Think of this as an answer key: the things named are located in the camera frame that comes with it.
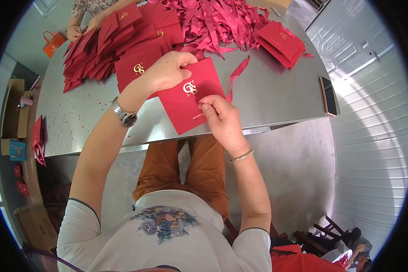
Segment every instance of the watch face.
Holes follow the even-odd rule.
[[[124,117],[124,126],[129,128],[134,125],[137,120],[137,116],[134,113],[130,113]]]

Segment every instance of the orange bag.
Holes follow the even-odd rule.
[[[50,34],[51,37],[47,39],[45,33]],[[59,33],[59,31],[56,31],[54,35],[48,31],[44,31],[44,39],[46,43],[43,50],[49,58],[51,58],[54,51],[65,42],[65,38]]]

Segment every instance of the white t-shirt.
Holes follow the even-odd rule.
[[[192,193],[156,191],[138,199],[135,207],[118,226],[101,232],[94,211],[70,199],[57,255],[83,271],[96,272],[161,265],[181,272],[272,270],[266,231],[247,229],[231,247],[222,234],[221,215]]]

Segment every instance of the bag handle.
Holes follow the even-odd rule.
[[[44,31],[44,39],[45,39],[46,42],[49,42],[49,39],[47,39],[47,38],[45,37],[45,33],[50,34],[50,39],[51,39],[54,35],[51,34],[49,31]]]
[[[43,166],[46,166],[45,165],[44,153],[43,153],[42,148],[39,145],[39,143],[36,143],[36,146],[35,146],[35,158],[38,161],[38,163],[42,164]]]

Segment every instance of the cardboard box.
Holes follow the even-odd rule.
[[[1,128],[2,155],[9,155],[9,140],[27,137],[29,106],[18,107],[21,96],[29,97],[33,91],[24,91],[24,79],[9,79]]]
[[[282,6],[284,6],[285,8],[288,8],[288,6],[290,5],[290,3],[291,3],[291,0],[266,0],[266,1],[268,1],[268,2],[272,2],[272,3],[275,3],[275,4],[278,4],[278,5],[282,5]]]
[[[24,206],[14,211],[27,242],[36,248],[50,251],[57,245],[57,233],[44,207]]]

